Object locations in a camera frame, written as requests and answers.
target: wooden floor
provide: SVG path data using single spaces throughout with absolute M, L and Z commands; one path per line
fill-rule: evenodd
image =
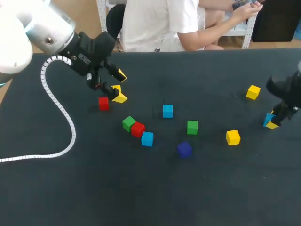
M 61 10 L 67 13 L 77 23 L 76 32 L 84 31 L 91 38 L 95 38 L 101 32 L 99 14 L 96 0 L 52 0 Z M 242 37 L 222 37 L 219 44 L 225 49 L 240 49 Z M 301 41 L 251 43 L 250 48 L 301 48 Z M 34 53 L 41 51 L 33 47 Z M 5 95 L 10 82 L 0 89 L 0 103 Z

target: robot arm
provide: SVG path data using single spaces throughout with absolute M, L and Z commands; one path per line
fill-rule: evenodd
M 0 87 L 32 60 L 32 45 L 22 23 L 0 8 Z
M 50 0 L 0 0 L 0 9 L 1 21 L 5 21 L 0 25 L 4 27 L 1 29 L 0 50 L 6 51 L 0 57 L 11 56 L 0 62 L 0 84 L 29 64 L 32 42 L 44 53 L 71 59 L 71 68 L 79 75 L 87 76 L 88 85 L 93 90 L 100 89 L 112 101 L 123 103 L 127 100 L 118 89 L 102 82 L 99 75 L 101 69 L 107 69 L 120 82 L 127 79 L 118 67 L 108 63 L 115 40 L 107 32 L 95 39 L 83 32 L 75 33 L 75 22 Z
M 285 81 L 278 81 L 271 77 L 266 87 L 271 94 L 282 99 L 282 102 L 276 105 L 272 112 L 275 117 L 271 122 L 275 124 L 276 128 L 281 126 L 284 119 L 290 120 L 301 108 L 301 62 L 293 76 L 287 77 Z

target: black chair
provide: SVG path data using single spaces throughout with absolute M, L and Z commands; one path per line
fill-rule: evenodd
M 119 52 L 123 52 L 120 44 L 120 40 L 118 39 L 118 35 L 122 29 L 125 9 L 126 9 L 125 4 L 118 4 L 109 11 L 106 17 L 108 33 L 117 41 Z

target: blue cube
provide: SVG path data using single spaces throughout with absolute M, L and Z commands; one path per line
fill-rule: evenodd
M 152 147 L 153 142 L 154 142 L 154 134 L 150 132 L 143 132 L 141 138 L 142 146 Z
M 267 124 L 272 120 L 273 117 L 275 117 L 274 114 L 267 114 L 267 116 L 265 117 L 263 126 L 266 127 Z
M 163 105 L 163 118 L 173 117 L 173 105 Z
M 188 142 L 184 142 L 177 147 L 180 158 L 186 159 L 192 156 L 192 148 Z

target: hand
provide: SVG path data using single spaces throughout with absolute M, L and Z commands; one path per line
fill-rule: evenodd
M 262 7 L 263 5 L 261 5 L 259 2 L 247 3 L 234 10 L 231 18 L 237 23 L 241 23 L 252 16 L 256 16 Z

